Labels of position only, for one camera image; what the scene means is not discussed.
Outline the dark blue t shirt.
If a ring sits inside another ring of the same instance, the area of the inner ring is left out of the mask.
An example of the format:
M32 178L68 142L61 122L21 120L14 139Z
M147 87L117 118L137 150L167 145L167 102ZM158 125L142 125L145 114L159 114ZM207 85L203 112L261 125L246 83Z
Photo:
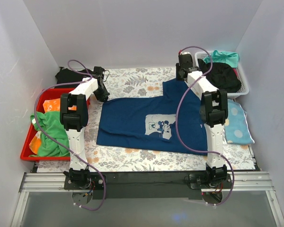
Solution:
M104 103L97 144L196 154L181 144L176 133L178 104L188 86L176 79L162 85L162 96L117 98ZM206 130L199 108L200 99L193 91L188 91L180 107L178 131L189 148L206 151Z

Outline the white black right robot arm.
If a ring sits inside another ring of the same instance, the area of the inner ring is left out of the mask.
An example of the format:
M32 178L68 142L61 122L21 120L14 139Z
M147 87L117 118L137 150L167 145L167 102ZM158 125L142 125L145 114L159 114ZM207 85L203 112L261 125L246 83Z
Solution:
M228 118L227 92L218 90L206 78L211 69L203 74L197 67L193 66L193 59L189 52L180 51L178 63L176 64L176 79L185 80L197 97L201 100L200 117L204 123L207 136L207 147L209 151L200 151L189 148L181 139L178 131L178 115L181 104L188 93L186 90L180 99L176 112L176 133L181 144L188 150L198 154L206 154L206 169L188 177L189 183L198 186L207 185L215 188L227 179L227 166L222 149L222 131Z

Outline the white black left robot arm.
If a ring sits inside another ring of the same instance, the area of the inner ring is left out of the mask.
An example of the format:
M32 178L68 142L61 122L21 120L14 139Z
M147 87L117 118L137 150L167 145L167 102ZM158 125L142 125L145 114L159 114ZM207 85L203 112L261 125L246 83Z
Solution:
M60 121L71 150L70 169L66 176L81 189L91 185L84 147L84 131L89 121L87 100L94 94L98 101L106 102L110 95L104 85L105 69L95 66L91 75L92 79L83 78L83 83L60 98Z

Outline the black t shirt on table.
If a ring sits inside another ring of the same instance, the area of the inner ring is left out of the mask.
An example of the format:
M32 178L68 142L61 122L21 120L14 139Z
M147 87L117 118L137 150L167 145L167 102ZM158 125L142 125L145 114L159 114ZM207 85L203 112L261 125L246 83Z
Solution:
M78 72L87 73L86 70L80 70ZM89 74L93 74L93 71L88 69ZM70 69L62 69L56 75L55 78L57 80L57 84L63 83L74 83L74 82L81 82L83 78L89 78L89 75L82 75L78 74ZM70 84L70 85L63 85L63 86L55 86L55 88L76 88L79 84Z

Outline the black garment in basket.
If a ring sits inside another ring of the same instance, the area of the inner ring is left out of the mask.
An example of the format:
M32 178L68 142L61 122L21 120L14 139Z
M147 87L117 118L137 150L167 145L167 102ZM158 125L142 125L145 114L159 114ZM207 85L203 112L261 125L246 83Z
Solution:
M224 89L228 93L236 93L241 88L241 82L234 69L226 63L213 63L206 79L216 88Z

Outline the teal garment in basket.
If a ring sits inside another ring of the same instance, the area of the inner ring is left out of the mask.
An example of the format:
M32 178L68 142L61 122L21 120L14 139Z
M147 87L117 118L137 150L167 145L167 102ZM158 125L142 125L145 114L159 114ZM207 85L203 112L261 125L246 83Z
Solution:
M236 52L214 50L210 54L210 57L207 55L203 58L203 61L205 63L210 63L210 59L212 59L213 63L226 63L232 68L237 68L240 57Z

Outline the white plastic laundry basket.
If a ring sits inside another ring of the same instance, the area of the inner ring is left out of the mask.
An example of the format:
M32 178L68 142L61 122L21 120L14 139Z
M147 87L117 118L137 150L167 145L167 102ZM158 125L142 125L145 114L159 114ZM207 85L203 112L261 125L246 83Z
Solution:
M249 92L247 79L241 65L236 68L229 64L214 62L211 71L206 74L206 79L218 89L224 89L229 99L235 99Z

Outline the light blue polka dot cloth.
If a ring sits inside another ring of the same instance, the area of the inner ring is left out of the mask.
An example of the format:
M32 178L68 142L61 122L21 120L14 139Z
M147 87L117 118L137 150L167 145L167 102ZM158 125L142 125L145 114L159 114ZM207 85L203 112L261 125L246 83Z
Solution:
M250 145L254 144L245 111L241 105L228 99L228 118L225 121L225 138L228 144Z

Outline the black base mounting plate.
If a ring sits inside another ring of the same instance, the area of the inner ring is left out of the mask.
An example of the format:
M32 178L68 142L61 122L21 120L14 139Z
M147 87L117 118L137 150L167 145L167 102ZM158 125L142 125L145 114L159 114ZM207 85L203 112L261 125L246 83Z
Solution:
M189 183L188 177L201 171L171 172L105 172L103 178L97 173L90 173L91 184L79 188L71 183L65 175L64 189L82 192L95 200L105 199L136 199L136 198L188 198L200 199L201 190L208 189L218 192L221 188L231 187L231 177L221 184L201 185Z

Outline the aluminium frame rail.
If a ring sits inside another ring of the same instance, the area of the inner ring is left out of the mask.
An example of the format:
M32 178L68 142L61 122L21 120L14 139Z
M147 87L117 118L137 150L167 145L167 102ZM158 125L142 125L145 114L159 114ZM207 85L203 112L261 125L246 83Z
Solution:
M237 172L216 195L188 172L107 173L107 190L84 196L61 173L25 174L14 227L284 227L267 172Z

